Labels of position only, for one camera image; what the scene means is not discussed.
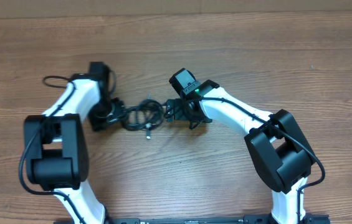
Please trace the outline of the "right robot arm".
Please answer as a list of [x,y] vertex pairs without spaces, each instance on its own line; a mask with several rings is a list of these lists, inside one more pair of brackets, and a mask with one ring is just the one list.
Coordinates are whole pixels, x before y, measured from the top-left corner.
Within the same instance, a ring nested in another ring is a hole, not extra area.
[[256,109],[212,80],[201,83],[185,68],[169,83],[179,98],[168,100],[168,120],[187,120],[190,129],[218,121],[244,138],[257,174],[272,191],[272,211],[264,222],[314,222],[303,207],[303,194],[316,156],[288,111]]

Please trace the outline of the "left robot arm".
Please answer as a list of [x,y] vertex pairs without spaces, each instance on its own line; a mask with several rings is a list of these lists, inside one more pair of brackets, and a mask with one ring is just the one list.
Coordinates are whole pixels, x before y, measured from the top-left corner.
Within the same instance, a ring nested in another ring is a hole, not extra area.
[[55,196],[72,223],[111,223],[88,180],[89,158],[83,122],[103,131],[125,117],[125,106],[112,98],[111,68],[90,62],[87,73],[64,78],[60,98],[40,115],[24,121],[24,151],[18,178],[26,192]]

